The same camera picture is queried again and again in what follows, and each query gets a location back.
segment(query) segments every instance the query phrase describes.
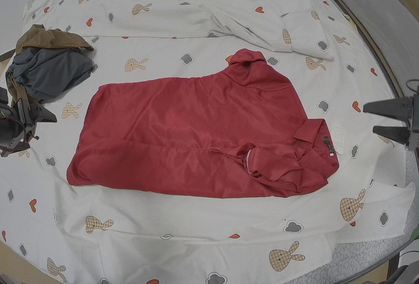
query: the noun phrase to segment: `white bed sheet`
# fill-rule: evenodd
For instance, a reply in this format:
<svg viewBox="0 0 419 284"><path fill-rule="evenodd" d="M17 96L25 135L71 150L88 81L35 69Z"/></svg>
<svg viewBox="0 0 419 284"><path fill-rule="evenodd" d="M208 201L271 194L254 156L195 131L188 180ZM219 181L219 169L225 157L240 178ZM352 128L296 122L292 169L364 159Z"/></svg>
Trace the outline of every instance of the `white bed sheet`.
<svg viewBox="0 0 419 284"><path fill-rule="evenodd" d="M371 131L375 124L398 122L359 113L353 107L354 101L362 108L364 103L393 96L346 19L328 0L310 1L335 55L332 60L321 62L296 52L267 51L235 36L86 36L95 47L89 53L97 63L95 72L86 82L46 104L57 115L58 124L39 124L40 140L32 141L27 153L1 161L0 194L4 196L0 197L0 230L5 232L4 242L57 280L62 278L49 271L47 259L57 267L64 265L65 270L58 269L71 283L152 279L160 283L282 283L329 262L337 241L403 234L414 186L404 189L392 185L404 185L405 152L401 145L385 143ZM340 41L345 37L349 44L339 42L334 35ZM346 129L343 154L338 156L340 168L329 178L328 186L286 199L213 199L67 184L65 171L76 150L88 103L100 85L209 75L225 68L225 58L241 48L261 51L291 80L309 118L324 118L329 127L339 124ZM194 60L188 65L180 60L186 53ZM125 72L130 58L148 58L143 63L146 69ZM314 62L317 66L310 69ZM62 119L66 103L82 105ZM357 153L351 155L355 145ZM366 190L362 203L368 215L358 211L356 224L349 226L342 217L340 201L357 198L362 189ZM383 211L386 222L379 219ZM102 224L112 222L89 234L88 216ZM293 224L300 227L298 232L286 230ZM270 251L288 251L294 241L299 242L294 254L305 259L291 260L285 270L275 271L270 265Z"/></svg>

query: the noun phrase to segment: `headboard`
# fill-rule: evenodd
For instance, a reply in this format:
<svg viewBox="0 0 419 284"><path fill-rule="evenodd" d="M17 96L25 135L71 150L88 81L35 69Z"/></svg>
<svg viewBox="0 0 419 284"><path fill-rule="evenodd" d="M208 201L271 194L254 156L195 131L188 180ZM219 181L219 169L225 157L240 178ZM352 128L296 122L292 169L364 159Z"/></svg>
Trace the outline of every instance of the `headboard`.
<svg viewBox="0 0 419 284"><path fill-rule="evenodd" d="M419 0L338 0L369 42L396 96L419 79Z"/></svg>

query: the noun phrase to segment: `gray headboard panel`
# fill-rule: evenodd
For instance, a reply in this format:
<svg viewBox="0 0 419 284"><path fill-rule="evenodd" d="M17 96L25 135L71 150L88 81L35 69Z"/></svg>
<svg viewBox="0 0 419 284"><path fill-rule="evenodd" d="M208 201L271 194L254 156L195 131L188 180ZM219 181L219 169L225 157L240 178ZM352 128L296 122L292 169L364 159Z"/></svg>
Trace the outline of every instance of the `gray headboard panel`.
<svg viewBox="0 0 419 284"><path fill-rule="evenodd" d="M405 82L419 79L419 0L342 1L380 49L404 95L412 95Z"/></svg>

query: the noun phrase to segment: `barcode sticker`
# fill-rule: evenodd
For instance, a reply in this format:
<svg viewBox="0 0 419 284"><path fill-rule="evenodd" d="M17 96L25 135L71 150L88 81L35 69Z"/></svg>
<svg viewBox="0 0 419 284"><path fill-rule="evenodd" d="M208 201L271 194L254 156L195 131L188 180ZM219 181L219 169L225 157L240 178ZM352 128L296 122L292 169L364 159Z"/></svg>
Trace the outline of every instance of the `barcode sticker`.
<svg viewBox="0 0 419 284"><path fill-rule="evenodd" d="M339 124L333 124L330 132L332 137L333 146L335 151L339 154L343 154L343 145L345 142L345 128Z"/></svg>

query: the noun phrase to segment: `red shirt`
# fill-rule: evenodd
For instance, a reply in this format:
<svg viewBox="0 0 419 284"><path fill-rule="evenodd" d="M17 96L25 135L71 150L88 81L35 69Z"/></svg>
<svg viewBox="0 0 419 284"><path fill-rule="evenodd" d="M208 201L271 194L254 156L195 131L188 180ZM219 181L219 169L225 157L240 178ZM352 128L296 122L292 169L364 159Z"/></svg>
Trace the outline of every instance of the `red shirt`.
<svg viewBox="0 0 419 284"><path fill-rule="evenodd" d="M327 184L339 166L331 143L326 122L307 119L291 82L260 52L242 49L210 76L101 86L67 180L186 196L289 197Z"/></svg>

